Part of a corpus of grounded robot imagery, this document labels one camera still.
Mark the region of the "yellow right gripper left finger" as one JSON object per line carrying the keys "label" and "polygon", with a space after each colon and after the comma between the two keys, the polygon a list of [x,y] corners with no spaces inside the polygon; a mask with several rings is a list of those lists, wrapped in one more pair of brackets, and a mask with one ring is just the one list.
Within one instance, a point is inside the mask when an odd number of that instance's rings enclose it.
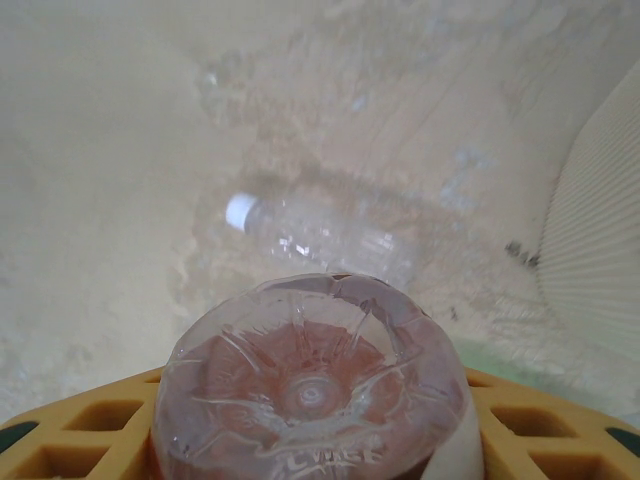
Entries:
{"label": "yellow right gripper left finger", "polygon": [[0,425],[0,480],[158,480],[150,430],[160,368]]}

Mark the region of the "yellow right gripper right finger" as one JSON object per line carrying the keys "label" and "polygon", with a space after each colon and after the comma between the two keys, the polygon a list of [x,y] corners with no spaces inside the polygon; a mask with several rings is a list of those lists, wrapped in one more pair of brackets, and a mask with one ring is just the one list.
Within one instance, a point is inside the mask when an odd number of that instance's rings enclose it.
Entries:
{"label": "yellow right gripper right finger", "polygon": [[485,480],[640,480],[640,430],[468,368]]}

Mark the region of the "copper brown label bottle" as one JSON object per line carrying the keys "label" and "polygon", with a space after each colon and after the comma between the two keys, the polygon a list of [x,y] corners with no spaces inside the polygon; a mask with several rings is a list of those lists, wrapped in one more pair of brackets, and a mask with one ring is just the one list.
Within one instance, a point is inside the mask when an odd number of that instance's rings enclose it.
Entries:
{"label": "copper brown label bottle", "polygon": [[484,480],[461,360],[407,295],[309,274],[224,301],[177,341],[157,480]]}

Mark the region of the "pink plastic basket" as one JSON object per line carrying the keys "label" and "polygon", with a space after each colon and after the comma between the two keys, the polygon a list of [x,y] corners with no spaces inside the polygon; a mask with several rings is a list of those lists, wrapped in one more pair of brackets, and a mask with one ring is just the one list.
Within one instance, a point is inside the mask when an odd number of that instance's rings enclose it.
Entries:
{"label": "pink plastic basket", "polygon": [[640,60],[572,145],[545,220],[537,276],[569,328],[640,357]]}

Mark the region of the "crinkled clear bottle white cap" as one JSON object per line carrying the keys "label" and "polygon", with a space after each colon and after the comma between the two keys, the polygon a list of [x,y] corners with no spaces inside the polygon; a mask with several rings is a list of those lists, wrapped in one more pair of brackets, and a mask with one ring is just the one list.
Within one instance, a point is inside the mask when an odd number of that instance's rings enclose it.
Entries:
{"label": "crinkled clear bottle white cap", "polygon": [[267,198],[238,192],[227,203],[225,220],[285,261],[376,277],[400,290],[414,277],[416,247],[340,203],[304,193]]}

